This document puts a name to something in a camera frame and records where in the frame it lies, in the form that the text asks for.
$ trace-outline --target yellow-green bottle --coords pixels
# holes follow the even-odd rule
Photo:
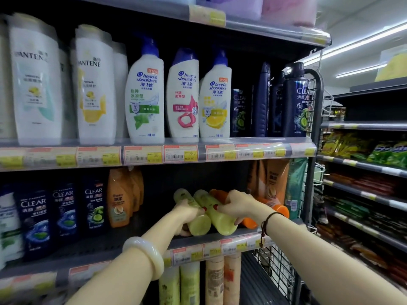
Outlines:
[[[200,208],[199,204],[195,201],[191,194],[186,189],[180,188],[174,193],[174,200],[176,203],[179,203],[184,199],[188,199],[188,204],[190,206]],[[196,217],[196,219],[188,223],[189,231],[193,236],[202,236],[207,234],[210,226],[211,220],[206,213]]]
[[[180,267],[165,268],[158,280],[160,305],[180,305]]]
[[[220,205],[221,203],[212,197],[207,191],[203,189],[197,190],[194,194],[194,198],[201,207],[206,208],[206,214],[221,235],[230,236],[236,231],[237,226],[234,225],[236,218],[218,212],[214,205]]]
[[[181,265],[181,305],[199,304],[200,262]]]

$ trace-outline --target ceiling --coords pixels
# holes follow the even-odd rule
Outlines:
[[[403,22],[407,22],[407,0],[318,0],[316,27],[332,36],[332,45],[326,51],[360,41]],[[377,70],[343,78],[336,76],[378,65],[383,50],[403,44],[407,44],[407,30],[322,60],[320,71],[325,85],[343,93],[349,87],[373,82]]]

